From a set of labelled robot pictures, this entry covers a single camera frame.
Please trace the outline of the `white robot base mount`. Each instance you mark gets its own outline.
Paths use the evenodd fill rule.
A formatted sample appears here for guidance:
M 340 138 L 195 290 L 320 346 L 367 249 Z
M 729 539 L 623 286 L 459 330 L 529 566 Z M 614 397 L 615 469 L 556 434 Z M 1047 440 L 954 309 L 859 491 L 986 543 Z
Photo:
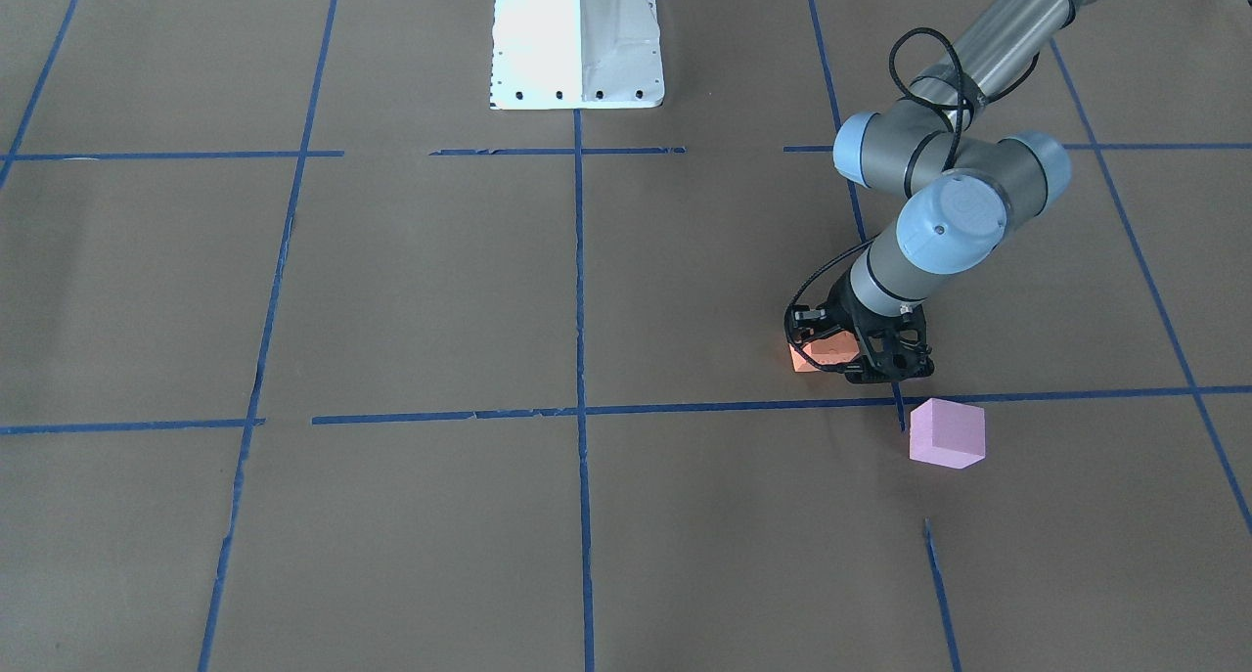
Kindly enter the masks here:
M 490 108 L 627 110 L 665 101 L 657 0 L 493 0 Z

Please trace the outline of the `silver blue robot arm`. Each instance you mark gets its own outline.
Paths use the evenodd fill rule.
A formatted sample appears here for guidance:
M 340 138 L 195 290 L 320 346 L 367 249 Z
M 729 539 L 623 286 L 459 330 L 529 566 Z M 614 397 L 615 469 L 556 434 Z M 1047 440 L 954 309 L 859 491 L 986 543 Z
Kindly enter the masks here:
M 846 118 L 833 165 L 846 181 L 900 196 L 884 232 L 844 253 L 826 300 L 793 298 L 782 332 L 805 368 L 854 385 L 930 377 L 924 302 L 987 260 L 1072 180 L 1068 151 L 1043 131 L 999 141 L 969 128 L 1034 71 L 1042 49 L 1098 0 L 993 0 L 957 39 L 901 34 L 888 54 L 896 101 Z

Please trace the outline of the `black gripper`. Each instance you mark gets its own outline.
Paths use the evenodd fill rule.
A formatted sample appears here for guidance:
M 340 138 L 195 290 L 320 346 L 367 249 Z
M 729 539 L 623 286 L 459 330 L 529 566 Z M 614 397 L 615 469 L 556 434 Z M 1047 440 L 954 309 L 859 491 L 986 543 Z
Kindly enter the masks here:
M 788 347 L 801 350 L 804 343 L 840 332 L 858 338 L 858 357 L 836 365 L 836 372 L 854 385 L 880 385 L 901 380 L 925 379 L 934 374 L 933 347 L 926 342 L 924 307 L 895 310 L 881 317 L 859 300 L 853 287 L 853 272 L 845 272 L 828 294 L 831 317 L 825 308 L 788 307 L 785 332 Z

